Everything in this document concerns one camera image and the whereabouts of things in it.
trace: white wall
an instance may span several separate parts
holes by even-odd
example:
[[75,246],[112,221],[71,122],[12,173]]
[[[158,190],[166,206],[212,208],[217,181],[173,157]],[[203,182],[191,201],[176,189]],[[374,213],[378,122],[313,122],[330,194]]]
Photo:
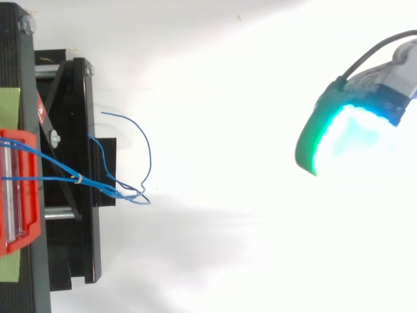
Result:
[[101,209],[103,277],[53,293],[53,312],[415,312],[414,176],[355,186],[293,156],[323,89],[416,28],[414,2],[20,1],[36,49],[94,64],[96,133],[118,138],[117,177],[140,183],[145,141],[101,110],[135,119],[154,157],[153,205]]

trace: zip tie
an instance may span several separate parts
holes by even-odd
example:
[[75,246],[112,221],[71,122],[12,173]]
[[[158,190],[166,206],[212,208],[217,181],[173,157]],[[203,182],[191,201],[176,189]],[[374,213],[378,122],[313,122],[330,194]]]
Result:
[[78,185],[78,184],[81,184],[81,182],[83,181],[83,176],[81,175],[81,174],[78,174],[79,175],[79,177],[78,177],[78,181],[76,181],[74,184],[76,184],[76,185]]

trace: wire bundle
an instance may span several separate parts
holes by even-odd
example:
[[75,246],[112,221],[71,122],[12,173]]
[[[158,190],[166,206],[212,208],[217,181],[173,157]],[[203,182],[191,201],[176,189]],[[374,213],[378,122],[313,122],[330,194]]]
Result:
[[[69,168],[68,166],[66,166],[63,163],[60,163],[59,161],[55,160],[54,158],[52,158],[48,155],[45,155],[44,153],[42,153],[42,152],[40,152],[36,149],[33,149],[32,147],[29,147],[28,145],[26,145],[22,142],[19,142],[17,140],[8,139],[8,138],[0,138],[0,147],[7,147],[7,148],[15,149],[15,150],[20,150],[20,151],[25,151],[25,152],[28,152],[28,153],[32,153],[34,155],[38,155],[38,156],[56,164],[57,166],[59,166],[62,170],[64,170],[66,173],[68,173],[71,176],[69,178],[66,178],[66,177],[2,177],[1,179],[2,180],[9,180],[9,181],[34,181],[34,180],[39,180],[39,181],[65,181],[67,183],[81,184],[81,185],[89,186],[89,187],[92,187],[92,188],[96,188],[99,191],[106,194],[107,196],[115,198],[115,199],[124,199],[124,200],[128,200],[132,203],[140,204],[140,205],[149,205],[149,204],[151,204],[151,201],[144,195],[144,193],[146,191],[146,188],[145,188],[144,184],[145,184],[145,181],[148,179],[149,174],[151,173],[151,169],[152,169],[151,146],[149,144],[149,140],[148,140],[146,134],[144,133],[144,131],[141,129],[141,127],[135,121],[131,120],[128,117],[125,117],[123,115],[113,114],[113,113],[106,113],[106,112],[102,112],[102,113],[106,114],[106,115],[122,117],[124,119],[127,119],[127,120],[131,121],[133,124],[135,124],[136,127],[138,127],[138,129],[141,131],[141,133],[145,137],[147,145],[148,145],[148,150],[149,150],[149,170],[148,170],[148,174],[146,175],[144,180],[142,180],[142,182],[141,182],[142,191],[139,191],[138,189],[117,180],[114,176],[112,176],[112,174],[110,174],[110,172],[107,168],[107,164],[106,164],[104,149],[103,149],[102,145],[100,144],[100,142],[96,138],[92,137],[90,134],[88,134],[88,137],[90,137],[90,139],[92,139],[99,146],[99,148],[102,152],[103,165],[104,165],[104,169],[107,173],[107,176],[109,178],[111,178],[112,180],[114,180],[116,183],[118,183],[122,188],[124,188],[126,190],[130,190],[130,191],[134,191],[136,194],[124,195],[122,192],[118,191],[116,188],[114,188],[110,185],[99,183],[98,181],[93,181],[93,180],[91,180],[87,177],[84,177],[80,173],[78,173],[77,171],[73,170],[72,168]],[[136,201],[136,199],[139,198],[139,197],[143,197],[146,200],[146,202]]]

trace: green glowing light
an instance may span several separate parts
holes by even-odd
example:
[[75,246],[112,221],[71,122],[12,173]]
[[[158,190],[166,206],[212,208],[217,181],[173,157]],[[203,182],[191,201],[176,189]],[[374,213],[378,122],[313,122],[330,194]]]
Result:
[[342,107],[317,145],[315,173],[356,175],[377,170],[392,148],[389,139],[394,129],[387,119],[363,108],[350,104]]

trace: bolt head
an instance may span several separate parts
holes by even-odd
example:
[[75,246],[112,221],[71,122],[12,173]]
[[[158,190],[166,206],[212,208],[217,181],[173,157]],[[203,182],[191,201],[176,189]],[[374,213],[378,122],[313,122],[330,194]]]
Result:
[[36,32],[36,21],[33,16],[30,14],[22,16],[19,22],[19,29],[26,35],[33,35]]
[[85,74],[88,77],[93,77],[95,74],[95,69],[91,64],[85,65]]
[[50,133],[51,146],[55,149],[56,147],[58,147],[58,143],[60,143],[60,142],[61,142],[60,135],[58,135],[58,133],[55,129],[52,130],[51,133]]

